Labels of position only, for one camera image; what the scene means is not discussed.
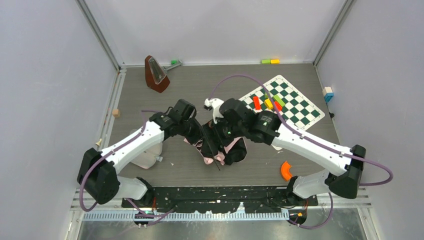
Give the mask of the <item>pink and black folding umbrella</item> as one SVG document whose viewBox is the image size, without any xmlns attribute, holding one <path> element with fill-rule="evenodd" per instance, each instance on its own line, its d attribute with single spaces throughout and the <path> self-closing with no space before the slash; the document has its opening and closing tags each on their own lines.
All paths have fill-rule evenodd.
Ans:
<svg viewBox="0 0 424 240">
<path fill-rule="evenodd" d="M 211 141 L 210 147 L 205 145 L 200 147 L 196 147 L 194 145 L 193 146 L 202 156 L 203 161 L 206 165 L 218 163 L 222 166 L 230 166 L 233 163 L 241 162 L 246 158 L 247 147 L 243 137 L 233 147 L 218 147 L 215 144 L 213 138 L 214 135 L 212 131 L 212 119 L 207 123 L 203 124 L 202 126 Z"/>
</svg>

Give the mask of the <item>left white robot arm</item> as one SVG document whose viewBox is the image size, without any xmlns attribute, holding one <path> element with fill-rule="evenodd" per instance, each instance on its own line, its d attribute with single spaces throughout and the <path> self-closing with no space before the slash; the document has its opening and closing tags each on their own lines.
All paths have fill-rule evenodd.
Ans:
<svg viewBox="0 0 424 240">
<path fill-rule="evenodd" d="M 100 205 L 114 198 L 144 199 L 149 189 L 147 182 L 140 177 L 122 177 L 119 173 L 139 155 L 170 137 L 180 135 L 196 143 L 203 135 L 196 114 L 193 104 L 179 99 L 166 112 L 154 111 L 151 117 L 144 119 L 141 128 L 118 143 L 102 150 L 88 149 L 77 175 L 81 190 Z"/>
</svg>

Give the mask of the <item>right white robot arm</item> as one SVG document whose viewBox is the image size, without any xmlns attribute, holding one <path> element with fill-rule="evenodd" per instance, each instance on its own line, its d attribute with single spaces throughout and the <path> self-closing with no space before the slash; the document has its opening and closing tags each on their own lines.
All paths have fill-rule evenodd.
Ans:
<svg viewBox="0 0 424 240">
<path fill-rule="evenodd" d="M 334 144 L 281 120 L 277 113 L 254 112 L 234 98 L 206 99 L 204 107 L 213 111 L 212 129 L 220 140 L 246 138 L 292 151 L 322 166 L 320 172 L 290 177 L 287 188 L 297 198 L 322 193 L 346 199 L 357 197 L 364 169 L 358 158 L 366 155 L 363 146 Z"/>
</svg>

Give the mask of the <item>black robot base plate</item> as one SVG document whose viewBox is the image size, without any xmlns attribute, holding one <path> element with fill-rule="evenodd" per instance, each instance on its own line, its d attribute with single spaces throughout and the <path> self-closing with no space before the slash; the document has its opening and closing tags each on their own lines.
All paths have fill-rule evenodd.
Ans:
<svg viewBox="0 0 424 240">
<path fill-rule="evenodd" d="M 201 214 L 234 213 L 239 206 L 246 213 L 276 213 L 281 209 L 317 205 L 315 195 L 301 199 L 289 193 L 285 186 L 149 187 L 142 199 L 124 199 L 121 204 L 123 208 L 137 206 L 160 213 Z"/>
</svg>

